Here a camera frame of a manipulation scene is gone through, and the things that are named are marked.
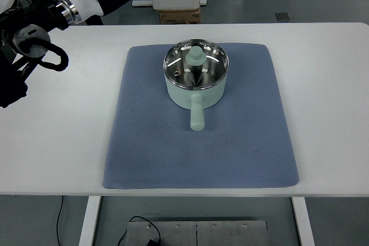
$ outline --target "blue drying mat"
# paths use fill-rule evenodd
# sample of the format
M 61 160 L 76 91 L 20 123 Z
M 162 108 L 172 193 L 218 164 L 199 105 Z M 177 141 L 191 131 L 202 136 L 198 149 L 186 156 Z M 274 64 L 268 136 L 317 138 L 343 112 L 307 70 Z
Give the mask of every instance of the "blue drying mat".
M 108 147 L 104 188 L 263 188 L 299 181 L 276 75 L 261 44 L 219 44 L 229 57 L 223 97 L 193 131 L 168 95 L 172 45 L 130 49 Z

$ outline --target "glass lid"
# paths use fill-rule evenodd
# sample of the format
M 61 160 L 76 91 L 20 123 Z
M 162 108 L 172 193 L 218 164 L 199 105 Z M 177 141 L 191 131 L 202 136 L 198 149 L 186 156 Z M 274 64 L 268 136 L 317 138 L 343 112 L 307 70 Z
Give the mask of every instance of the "glass lid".
M 228 56 L 220 46 L 206 40 L 185 40 L 168 51 L 164 73 L 180 88 L 203 90 L 224 79 L 228 64 Z

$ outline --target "saucepan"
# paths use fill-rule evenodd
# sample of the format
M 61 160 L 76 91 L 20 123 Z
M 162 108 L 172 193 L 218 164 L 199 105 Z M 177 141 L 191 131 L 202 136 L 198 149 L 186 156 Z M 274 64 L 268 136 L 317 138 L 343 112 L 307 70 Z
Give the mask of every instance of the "saucepan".
M 191 110 L 192 130 L 201 131 L 205 127 L 204 109 L 221 99 L 228 66 L 225 51 L 201 39 L 182 41 L 165 56 L 163 68 L 168 94 L 174 103 Z

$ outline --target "black cable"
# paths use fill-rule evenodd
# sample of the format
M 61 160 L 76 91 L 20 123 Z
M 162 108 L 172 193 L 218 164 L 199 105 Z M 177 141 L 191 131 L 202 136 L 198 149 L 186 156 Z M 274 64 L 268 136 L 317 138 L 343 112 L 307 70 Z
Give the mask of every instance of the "black cable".
M 148 219 L 146 219 L 146 218 L 144 218 L 144 217 L 142 217 L 142 216 L 139 216 L 139 215 L 136 215 L 136 216 L 132 217 L 132 218 L 130 219 L 130 221 L 129 221 L 129 222 L 132 222 L 132 220 L 133 220 L 133 219 L 135 219 L 135 218 L 140 218 L 140 219 L 142 219 L 142 220 L 145 220 L 146 222 L 149 222 L 151 225 L 153 225 L 153 226 L 154 226 L 154 228 L 157 230 L 157 233 L 159 234 L 159 240 L 157 241 L 157 243 L 160 245 L 160 242 L 161 242 L 161 235 L 160 235 L 160 232 L 159 232 L 158 228 L 157 228 L 154 224 L 152 224 L 152 222 L 151 222 L 150 220 L 148 220 Z M 124 238 L 124 236 L 125 236 L 126 234 L 127 234 L 127 229 L 126 229 L 125 233 L 123 234 L 123 236 L 121 237 L 121 239 L 119 239 L 119 241 L 118 241 L 118 246 L 121 244 L 121 241 L 123 240 L 123 238 Z
M 45 67 L 46 69 L 52 69 L 55 71 L 63 71 L 68 67 L 69 58 L 67 53 L 60 47 L 56 46 L 55 44 L 50 43 L 47 40 L 39 39 L 38 37 L 33 37 L 28 40 L 22 41 L 19 44 L 19 47 L 24 52 L 29 52 L 32 46 L 42 46 L 45 49 L 57 54 L 60 57 L 60 64 L 55 65 L 53 63 L 43 62 L 42 60 L 39 60 L 39 65 L 42 67 Z
M 59 246 L 60 246 L 60 241 L 59 241 L 59 218 L 60 218 L 60 214 L 62 213 L 63 203 L 64 203 L 64 195 L 62 196 L 62 204 L 60 205 L 60 210 L 59 210 L 59 215 L 58 215 L 58 220 L 57 220 L 57 238 L 58 238 L 58 245 Z

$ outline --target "power cord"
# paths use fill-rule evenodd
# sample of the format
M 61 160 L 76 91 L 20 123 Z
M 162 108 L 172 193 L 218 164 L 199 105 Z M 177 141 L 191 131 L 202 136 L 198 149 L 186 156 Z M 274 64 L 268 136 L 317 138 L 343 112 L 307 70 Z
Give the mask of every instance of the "power cord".
M 62 204 L 60 205 L 60 210 L 59 210 L 59 215 L 58 215 L 58 220 L 57 220 L 57 238 L 58 238 L 58 245 L 59 246 L 60 246 L 60 241 L 59 241 L 59 219 L 60 219 L 60 214 L 62 213 L 63 204 L 64 204 L 64 195 L 62 195 Z
M 158 246 L 160 246 L 160 242 L 161 242 L 161 235 L 160 235 L 160 232 L 159 232 L 159 230 L 158 230 L 158 228 L 154 225 L 154 224 L 152 224 L 152 222 L 150 221 L 150 220 L 148 220 L 148 219 L 146 219 L 146 218 L 144 218 L 144 217 L 142 217 L 142 216 L 138 216 L 138 215 L 136 215 L 136 216 L 134 216 L 134 217 L 132 217 L 131 219 L 130 219 L 130 221 L 129 222 L 132 222 L 132 220 L 133 219 L 135 219 L 135 218 L 140 218 L 140 219 L 142 219 L 142 220 L 145 220 L 146 222 L 149 222 L 151 225 L 153 225 L 154 226 L 154 228 L 157 230 L 157 233 L 159 234 L 159 240 L 157 241 L 157 243 L 156 242 L 154 242 L 153 240 L 150 240 L 149 241 L 149 243 L 148 243 L 148 246 L 154 246 L 154 245 L 158 245 Z M 126 231 L 125 231 L 125 233 L 123 234 L 123 236 L 121 237 L 121 239 L 119 239 L 119 241 L 118 241 L 118 246 L 120 246 L 120 244 L 121 244 L 121 241 L 123 240 L 123 238 L 124 238 L 124 236 L 127 234 L 127 229 L 126 229 Z

